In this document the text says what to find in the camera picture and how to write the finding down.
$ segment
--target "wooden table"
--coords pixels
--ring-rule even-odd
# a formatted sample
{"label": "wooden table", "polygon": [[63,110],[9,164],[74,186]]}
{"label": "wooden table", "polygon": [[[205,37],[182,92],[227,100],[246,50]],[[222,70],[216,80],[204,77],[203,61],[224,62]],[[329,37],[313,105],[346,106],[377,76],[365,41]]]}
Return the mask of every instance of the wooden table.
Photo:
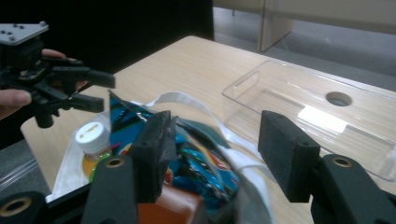
{"label": "wooden table", "polygon": [[[182,91],[208,105],[218,119],[224,119],[222,91],[267,60],[269,60],[268,57],[256,53],[189,36],[118,72],[116,74],[117,88],[114,92],[124,100],[147,103],[161,93]],[[324,73],[320,74],[393,99],[396,98],[395,92]],[[91,87],[83,93],[104,98],[107,106],[107,89]],[[183,118],[213,122],[210,118],[183,105],[164,105],[163,108],[172,109],[173,115]],[[93,113],[72,109],[61,111],[61,116],[54,119],[54,125],[49,129],[39,129],[34,119],[22,125],[21,130],[51,189],[71,133],[84,121],[94,116]],[[308,203],[289,203],[277,183],[269,179],[265,181],[277,223],[313,222]]]}

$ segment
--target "human hand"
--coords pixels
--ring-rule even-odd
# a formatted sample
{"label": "human hand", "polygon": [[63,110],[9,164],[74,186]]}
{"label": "human hand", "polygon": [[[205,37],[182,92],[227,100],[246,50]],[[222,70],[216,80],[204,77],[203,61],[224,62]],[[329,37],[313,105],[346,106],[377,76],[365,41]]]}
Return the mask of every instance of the human hand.
{"label": "human hand", "polygon": [[[43,57],[48,58],[65,58],[66,56],[53,49],[43,49]],[[86,81],[76,83],[76,90],[87,84]],[[21,90],[0,90],[0,119],[4,119],[15,111],[19,110],[24,105],[29,105],[32,102],[32,96],[28,91]]]}

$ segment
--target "colorful packaging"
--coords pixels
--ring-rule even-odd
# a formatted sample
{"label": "colorful packaging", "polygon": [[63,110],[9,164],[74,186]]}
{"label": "colorful packaging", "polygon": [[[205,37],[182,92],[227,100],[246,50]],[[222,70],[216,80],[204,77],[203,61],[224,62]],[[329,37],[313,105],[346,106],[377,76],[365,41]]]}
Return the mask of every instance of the colorful packaging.
{"label": "colorful packaging", "polygon": [[[110,92],[110,143],[125,154],[153,113]],[[204,199],[208,220],[233,222],[239,178],[219,147],[229,147],[211,127],[177,118],[177,159],[171,161],[165,184],[196,193]]]}

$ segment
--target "transparent plastic box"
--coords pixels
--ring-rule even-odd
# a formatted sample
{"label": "transparent plastic box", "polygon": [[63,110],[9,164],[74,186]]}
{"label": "transparent plastic box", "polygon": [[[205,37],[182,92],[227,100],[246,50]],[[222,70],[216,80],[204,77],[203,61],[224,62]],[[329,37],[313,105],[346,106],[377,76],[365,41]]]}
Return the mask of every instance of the transparent plastic box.
{"label": "transparent plastic box", "polygon": [[261,113],[280,113],[314,138],[321,155],[359,162],[396,194],[396,99],[301,66],[266,61],[223,91],[224,124],[257,143]]}

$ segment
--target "plastic bottle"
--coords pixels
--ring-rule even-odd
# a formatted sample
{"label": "plastic bottle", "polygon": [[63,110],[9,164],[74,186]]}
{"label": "plastic bottle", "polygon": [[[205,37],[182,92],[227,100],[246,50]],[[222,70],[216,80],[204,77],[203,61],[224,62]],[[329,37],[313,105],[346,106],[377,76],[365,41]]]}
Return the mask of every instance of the plastic bottle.
{"label": "plastic bottle", "polygon": [[84,152],[82,171],[87,178],[90,178],[97,162],[111,155],[109,136],[109,131],[101,122],[85,124],[76,132],[76,142]]}

